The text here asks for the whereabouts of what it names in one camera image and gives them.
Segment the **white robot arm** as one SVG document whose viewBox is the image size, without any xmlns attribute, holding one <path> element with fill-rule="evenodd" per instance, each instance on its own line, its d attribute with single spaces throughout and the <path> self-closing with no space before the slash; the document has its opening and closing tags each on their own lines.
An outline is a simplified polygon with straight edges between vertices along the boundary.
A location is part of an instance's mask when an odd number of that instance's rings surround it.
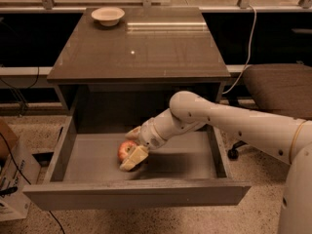
<svg viewBox="0 0 312 234">
<path fill-rule="evenodd" d="M 312 234 L 312 122 L 210 102 L 194 93 L 174 94 L 169 108 L 126 134 L 120 168 L 129 171 L 170 138 L 216 127 L 291 167 L 278 234 Z"/>
</svg>

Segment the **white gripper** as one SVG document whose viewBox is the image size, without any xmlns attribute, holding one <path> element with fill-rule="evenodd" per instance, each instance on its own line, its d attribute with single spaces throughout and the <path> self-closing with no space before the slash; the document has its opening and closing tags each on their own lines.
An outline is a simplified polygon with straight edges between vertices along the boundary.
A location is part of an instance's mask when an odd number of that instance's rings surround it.
<svg viewBox="0 0 312 234">
<path fill-rule="evenodd" d="M 122 171 L 128 172 L 145 160 L 148 157 L 148 149 L 158 149 L 167 142 L 161 136 L 161 127 L 163 123 L 164 121 L 159 117 L 153 117 L 145 121 L 141 126 L 135 127 L 126 133 L 126 139 L 139 140 L 139 143 L 143 146 L 139 145 L 130 150 L 128 157 L 121 162 L 120 169 Z"/>
</svg>

